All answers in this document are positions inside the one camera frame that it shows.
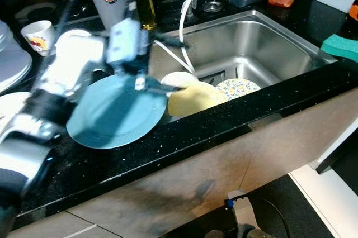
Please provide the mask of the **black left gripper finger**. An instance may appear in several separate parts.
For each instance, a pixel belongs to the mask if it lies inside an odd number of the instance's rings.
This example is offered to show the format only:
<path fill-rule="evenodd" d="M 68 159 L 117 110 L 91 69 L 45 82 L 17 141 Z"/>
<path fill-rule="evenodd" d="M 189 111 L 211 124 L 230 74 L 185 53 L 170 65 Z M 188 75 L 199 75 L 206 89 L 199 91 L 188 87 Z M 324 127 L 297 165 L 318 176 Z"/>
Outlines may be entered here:
<path fill-rule="evenodd" d="M 134 89 L 139 92 L 169 93 L 169 89 L 163 84 L 146 75 L 137 75 L 134 78 Z"/>
<path fill-rule="evenodd" d="M 159 32 L 150 32 L 149 33 L 151 41 L 159 41 L 165 46 L 170 46 L 174 48 L 183 48 L 184 42 L 179 40 L 179 38 L 171 37 L 166 34 L 162 34 Z"/>

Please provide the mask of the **blue plate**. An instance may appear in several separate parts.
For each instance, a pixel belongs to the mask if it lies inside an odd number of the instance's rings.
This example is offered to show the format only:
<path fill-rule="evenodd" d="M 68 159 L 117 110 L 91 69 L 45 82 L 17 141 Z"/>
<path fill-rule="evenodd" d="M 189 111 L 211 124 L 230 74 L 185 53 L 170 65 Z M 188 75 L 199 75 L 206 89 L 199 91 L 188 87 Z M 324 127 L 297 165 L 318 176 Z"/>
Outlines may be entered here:
<path fill-rule="evenodd" d="M 156 126 L 167 103 L 164 93 L 136 90 L 135 77 L 111 75 L 86 88 L 67 121 L 67 133 L 93 149 L 124 146 Z"/>

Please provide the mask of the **brown kitchen cabinet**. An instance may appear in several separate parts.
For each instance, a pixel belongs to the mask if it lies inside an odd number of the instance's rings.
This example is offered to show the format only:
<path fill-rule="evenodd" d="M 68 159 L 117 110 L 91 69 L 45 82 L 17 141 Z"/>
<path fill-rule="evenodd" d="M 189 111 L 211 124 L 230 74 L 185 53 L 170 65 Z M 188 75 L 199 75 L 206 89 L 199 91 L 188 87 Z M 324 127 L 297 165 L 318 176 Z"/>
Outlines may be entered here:
<path fill-rule="evenodd" d="M 64 138 L 57 149 L 67 159 L 10 236 L 64 238 L 100 227 L 122 238 L 156 238 L 218 209 L 229 192 L 258 189 L 318 159 L 356 120 L 358 88 L 197 149 L 180 147 L 178 131 L 118 150 Z"/>

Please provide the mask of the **white bowl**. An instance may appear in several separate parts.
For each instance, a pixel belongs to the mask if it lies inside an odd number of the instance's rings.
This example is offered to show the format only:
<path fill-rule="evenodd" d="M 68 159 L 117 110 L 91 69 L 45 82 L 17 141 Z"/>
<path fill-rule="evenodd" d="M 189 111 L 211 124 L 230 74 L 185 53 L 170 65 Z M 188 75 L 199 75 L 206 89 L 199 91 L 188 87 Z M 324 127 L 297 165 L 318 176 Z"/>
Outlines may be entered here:
<path fill-rule="evenodd" d="M 169 85 L 170 87 L 186 87 L 191 82 L 198 82 L 199 79 L 189 72 L 171 72 L 164 75 L 159 81 L 161 84 Z"/>

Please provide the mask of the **round chrome counter cap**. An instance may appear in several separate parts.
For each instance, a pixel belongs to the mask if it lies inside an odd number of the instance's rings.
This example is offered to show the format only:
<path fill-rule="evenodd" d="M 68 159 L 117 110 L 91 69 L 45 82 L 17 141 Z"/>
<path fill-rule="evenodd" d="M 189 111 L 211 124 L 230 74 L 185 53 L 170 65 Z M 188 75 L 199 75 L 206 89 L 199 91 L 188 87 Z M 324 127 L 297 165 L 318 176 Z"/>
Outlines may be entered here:
<path fill-rule="evenodd" d="M 202 6 L 206 13 L 217 13 L 223 10 L 224 4 L 220 1 L 208 1 Z"/>

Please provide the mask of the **floral patterned plate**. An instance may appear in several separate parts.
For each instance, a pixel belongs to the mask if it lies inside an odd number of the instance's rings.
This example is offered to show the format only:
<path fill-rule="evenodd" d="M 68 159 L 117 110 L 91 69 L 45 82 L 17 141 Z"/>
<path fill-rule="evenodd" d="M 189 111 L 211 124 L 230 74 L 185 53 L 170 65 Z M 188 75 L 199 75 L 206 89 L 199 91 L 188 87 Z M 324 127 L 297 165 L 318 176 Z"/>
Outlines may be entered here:
<path fill-rule="evenodd" d="M 243 97 L 261 89 L 259 85 L 248 79 L 228 79 L 220 82 L 216 87 L 225 95 L 227 100 Z"/>

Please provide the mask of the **stainless steel sink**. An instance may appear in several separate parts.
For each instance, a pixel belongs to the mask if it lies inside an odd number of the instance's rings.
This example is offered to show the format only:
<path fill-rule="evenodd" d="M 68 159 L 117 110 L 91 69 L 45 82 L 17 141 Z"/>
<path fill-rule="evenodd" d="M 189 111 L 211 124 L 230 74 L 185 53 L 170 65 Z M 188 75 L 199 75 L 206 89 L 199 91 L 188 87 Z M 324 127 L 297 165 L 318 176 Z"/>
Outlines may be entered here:
<path fill-rule="evenodd" d="M 236 98 L 195 116 L 230 116 L 247 112 L 251 118 L 304 110 L 337 95 L 333 88 L 310 88 L 308 79 L 333 57 L 258 11 L 246 11 L 189 26 L 169 34 L 187 44 L 194 76 L 218 85 L 246 79 L 259 91 Z"/>

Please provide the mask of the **white printed cup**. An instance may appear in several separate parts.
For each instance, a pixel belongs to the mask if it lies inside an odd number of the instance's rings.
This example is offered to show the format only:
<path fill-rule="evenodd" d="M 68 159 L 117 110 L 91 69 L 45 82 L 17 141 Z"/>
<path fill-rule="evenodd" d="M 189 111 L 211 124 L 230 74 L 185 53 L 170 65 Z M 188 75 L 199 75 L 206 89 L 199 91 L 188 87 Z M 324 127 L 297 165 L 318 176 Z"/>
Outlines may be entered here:
<path fill-rule="evenodd" d="M 30 23 L 20 30 L 31 48 L 41 56 L 50 56 L 55 44 L 55 29 L 53 23 L 41 20 Z"/>

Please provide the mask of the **clear stacked plastic container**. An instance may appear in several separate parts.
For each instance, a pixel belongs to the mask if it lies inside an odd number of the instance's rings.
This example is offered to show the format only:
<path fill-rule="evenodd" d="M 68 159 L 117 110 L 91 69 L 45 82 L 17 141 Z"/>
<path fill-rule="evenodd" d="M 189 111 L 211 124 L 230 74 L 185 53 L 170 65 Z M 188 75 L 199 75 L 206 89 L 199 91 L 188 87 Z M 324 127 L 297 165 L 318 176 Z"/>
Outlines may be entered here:
<path fill-rule="evenodd" d="M 0 22 L 0 92 L 18 84 L 31 69 L 32 57 L 21 48 L 12 31 Z"/>

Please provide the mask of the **white plate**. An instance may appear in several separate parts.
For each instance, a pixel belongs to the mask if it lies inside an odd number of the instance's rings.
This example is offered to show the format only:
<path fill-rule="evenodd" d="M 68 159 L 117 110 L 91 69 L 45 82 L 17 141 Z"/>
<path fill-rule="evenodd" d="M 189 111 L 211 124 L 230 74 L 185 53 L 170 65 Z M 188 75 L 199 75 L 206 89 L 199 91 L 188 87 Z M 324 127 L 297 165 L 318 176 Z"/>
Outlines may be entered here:
<path fill-rule="evenodd" d="M 31 96 L 29 92 L 8 93 L 0 97 L 0 129 L 5 130 L 10 119 L 25 106 L 25 100 Z"/>

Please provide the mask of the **teal sponge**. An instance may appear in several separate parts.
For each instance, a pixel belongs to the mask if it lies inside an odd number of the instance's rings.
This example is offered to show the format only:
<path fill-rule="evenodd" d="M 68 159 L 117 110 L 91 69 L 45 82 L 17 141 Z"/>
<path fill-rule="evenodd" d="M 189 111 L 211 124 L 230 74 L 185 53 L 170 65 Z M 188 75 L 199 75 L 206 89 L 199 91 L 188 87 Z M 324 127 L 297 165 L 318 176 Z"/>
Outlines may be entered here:
<path fill-rule="evenodd" d="M 333 34 L 323 41 L 321 49 L 332 56 L 350 59 L 358 63 L 358 40 Z"/>

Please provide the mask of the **orange plastic tool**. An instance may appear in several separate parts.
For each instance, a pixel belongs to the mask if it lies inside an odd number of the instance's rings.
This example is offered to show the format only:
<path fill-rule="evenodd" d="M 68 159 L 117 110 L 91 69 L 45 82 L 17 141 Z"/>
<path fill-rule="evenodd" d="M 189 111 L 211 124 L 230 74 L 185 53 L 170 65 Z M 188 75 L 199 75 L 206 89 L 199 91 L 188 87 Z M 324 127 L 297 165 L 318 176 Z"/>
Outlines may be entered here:
<path fill-rule="evenodd" d="M 358 0 L 354 1 L 348 9 L 348 17 L 358 22 Z"/>

